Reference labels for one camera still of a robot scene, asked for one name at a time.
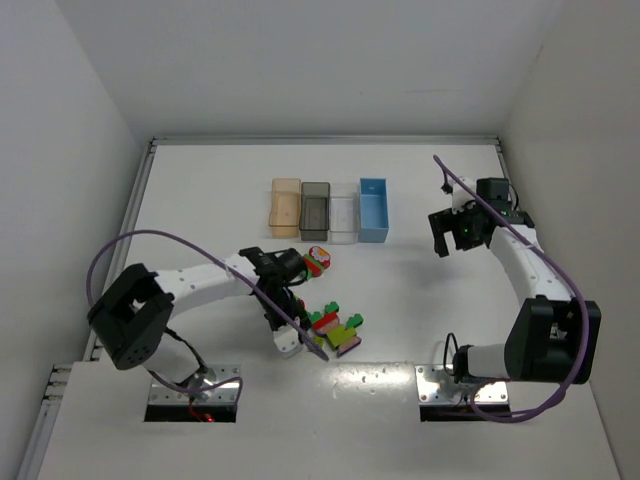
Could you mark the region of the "red flower lego brick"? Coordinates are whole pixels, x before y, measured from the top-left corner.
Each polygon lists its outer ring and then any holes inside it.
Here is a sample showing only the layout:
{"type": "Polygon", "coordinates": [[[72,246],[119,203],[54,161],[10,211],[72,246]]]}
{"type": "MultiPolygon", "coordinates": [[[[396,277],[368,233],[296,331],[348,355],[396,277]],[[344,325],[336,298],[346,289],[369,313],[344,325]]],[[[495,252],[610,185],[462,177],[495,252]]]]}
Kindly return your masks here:
{"type": "Polygon", "coordinates": [[[312,246],[309,249],[309,255],[323,268],[327,269],[330,267],[331,255],[326,249],[320,246],[312,246]]]}

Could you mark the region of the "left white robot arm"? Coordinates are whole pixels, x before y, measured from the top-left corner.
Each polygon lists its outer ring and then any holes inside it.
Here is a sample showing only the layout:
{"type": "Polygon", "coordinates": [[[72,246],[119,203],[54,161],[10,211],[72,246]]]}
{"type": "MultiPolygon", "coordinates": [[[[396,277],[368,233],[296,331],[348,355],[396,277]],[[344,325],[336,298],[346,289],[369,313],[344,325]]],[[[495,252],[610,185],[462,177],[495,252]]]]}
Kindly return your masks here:
{"type": "Polygon", "coordinates": [[[88,323],[117,369],[142,366],[174,391],[204,393],[221,382],[170,321],[227,298],[254,296],[276,349],[294,355],[310,340],[312,322],[291,289],[306,274],[305,260],[293,248],[249,247],[223,261],[178,270],[150,271],[133,264],[92,305],[88,323]]]}

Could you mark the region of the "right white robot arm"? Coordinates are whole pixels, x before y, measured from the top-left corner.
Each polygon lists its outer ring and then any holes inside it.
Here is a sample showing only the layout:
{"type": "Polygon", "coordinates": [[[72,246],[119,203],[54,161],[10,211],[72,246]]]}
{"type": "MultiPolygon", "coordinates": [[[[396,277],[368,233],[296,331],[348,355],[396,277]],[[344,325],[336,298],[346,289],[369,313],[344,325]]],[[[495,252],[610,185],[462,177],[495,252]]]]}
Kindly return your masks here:
{"type": "Polygon", "coordinates": [[[436,254],[448,256],[447,233],[458,250],[487,247],[502,265],[520,304],[504,343],[455,348],[454,380],[561,383],[575,371],[574,383],[586,383],[601,310],[593,301],[580,304],[566,281],[541,259],[535,224],[516,208],[509,181],[448,178],[442,189],[451,196],[452,205],[428,217],[436,254]]]}

